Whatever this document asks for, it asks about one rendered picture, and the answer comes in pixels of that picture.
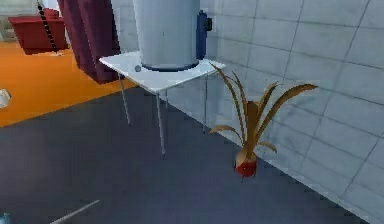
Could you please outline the white square side table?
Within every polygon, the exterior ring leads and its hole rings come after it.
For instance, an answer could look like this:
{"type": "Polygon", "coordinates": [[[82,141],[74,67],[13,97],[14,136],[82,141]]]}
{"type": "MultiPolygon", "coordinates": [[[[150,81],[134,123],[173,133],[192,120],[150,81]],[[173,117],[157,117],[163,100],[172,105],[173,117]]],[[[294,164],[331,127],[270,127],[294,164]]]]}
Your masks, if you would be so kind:
{"type": "Polygon", "coordinates": [[[99,61],[108,68],[116,71],[119,75],[129,79],[136,85],[156,96],[157,117],[159,126],[160,146],[162,156],[166,155],[164,127],[160,106],[160,93],[168,92],[169,89],[183,85],[194,79],[204,77],[205,93],[203,101],[203,132],[207,127],[207,94],[208,77],[217,72],[217,68],[224,69],[225,64],[217,61],[203,59],[191,69],[177,72],[151,71],[141,66],[141,53],[139,51],[123,53],[113,56],[101,57],[99,61]]]}

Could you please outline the brown leafed house plant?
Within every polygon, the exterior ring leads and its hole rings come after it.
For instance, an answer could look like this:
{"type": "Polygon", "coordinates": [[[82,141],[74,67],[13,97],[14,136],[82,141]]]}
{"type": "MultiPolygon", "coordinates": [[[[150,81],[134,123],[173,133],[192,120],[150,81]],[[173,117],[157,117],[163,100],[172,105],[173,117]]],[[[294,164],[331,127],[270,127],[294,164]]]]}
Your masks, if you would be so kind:
{"type": "Polygon", "coordinates": [[[276,147],[272,143],[260,142],[261,135],[285,102],[305,91],[316,89],[317,85],[305,83],[288,89],[275,101],[265,118],[262,118],[264,110],[274,90],[279,85],[279,82],[276,81],[270,84],[264,91],[260,101],[248,101],[243,86],[236,73],[233,73],[234,78],[231,78],[225,75],[219,67],[213,64],[211,64],[211,66],[222,78],[232,95],[240,125],[240,133],[229,125],[217,125],[212,128],[209,133],[220,131],[231,131],[235,133],[241,140],[242,151],[245,152],[245,157],[247,159],[251,158],[253,150],[259,145],[266,146],[272,151],[277,152],[276,147]]]}

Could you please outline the red plant pot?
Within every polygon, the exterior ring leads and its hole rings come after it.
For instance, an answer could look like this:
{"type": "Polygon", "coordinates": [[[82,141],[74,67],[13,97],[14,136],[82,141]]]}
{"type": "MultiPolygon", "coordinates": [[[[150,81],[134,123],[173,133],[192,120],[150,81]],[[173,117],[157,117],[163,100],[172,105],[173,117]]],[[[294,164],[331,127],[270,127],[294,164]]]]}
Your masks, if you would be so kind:
{"type": "Polygon", "coordinates": [[[235,171],[242,177],[250,177],[256,174],[257,156],[251,154],[250,158],[246,157],[245,151],[239,151],[235,157],[235,171]]]}

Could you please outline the dark red curtain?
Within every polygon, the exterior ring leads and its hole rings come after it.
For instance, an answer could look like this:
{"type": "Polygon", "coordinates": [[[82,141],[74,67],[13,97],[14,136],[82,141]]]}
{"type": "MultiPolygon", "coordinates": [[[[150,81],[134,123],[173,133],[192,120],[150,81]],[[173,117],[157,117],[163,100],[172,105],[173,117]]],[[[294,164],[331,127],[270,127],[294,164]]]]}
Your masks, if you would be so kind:
{"type": "Polygon", "coordinates": [[[78,67],[98,84],[118,80],[100,58],[120,54],[111,0],[57,0],[78,67]]]}

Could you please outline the red sofa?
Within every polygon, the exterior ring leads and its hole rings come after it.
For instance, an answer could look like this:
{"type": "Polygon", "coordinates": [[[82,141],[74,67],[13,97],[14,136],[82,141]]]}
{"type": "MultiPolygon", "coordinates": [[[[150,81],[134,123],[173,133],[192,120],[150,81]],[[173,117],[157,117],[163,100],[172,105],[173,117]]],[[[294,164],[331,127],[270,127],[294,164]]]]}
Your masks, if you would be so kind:
{"type": "MultiPolygon", "coordinates": [[[[59,11],[44,8],[49,29],[58,50],[68,48],[65,37],[64,20],[59,16],[59,11]]],[[[51,42],[46,33],[43,21],[39,15],[13,16],[8,21],[16,34],[17,40],[26,55],[50,52],[51,42]]]]}

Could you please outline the white round object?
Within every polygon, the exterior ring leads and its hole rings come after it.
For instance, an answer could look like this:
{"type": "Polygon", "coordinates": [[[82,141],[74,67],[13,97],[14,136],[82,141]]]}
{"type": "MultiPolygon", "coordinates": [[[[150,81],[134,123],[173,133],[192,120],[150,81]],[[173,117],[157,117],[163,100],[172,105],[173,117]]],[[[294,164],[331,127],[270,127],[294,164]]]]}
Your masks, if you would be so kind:
{"type": "Polygon", "coordinates": [[[9,105],[11,94],[6,89],[0,89],[0,108],[5,108],[9,105]]]}

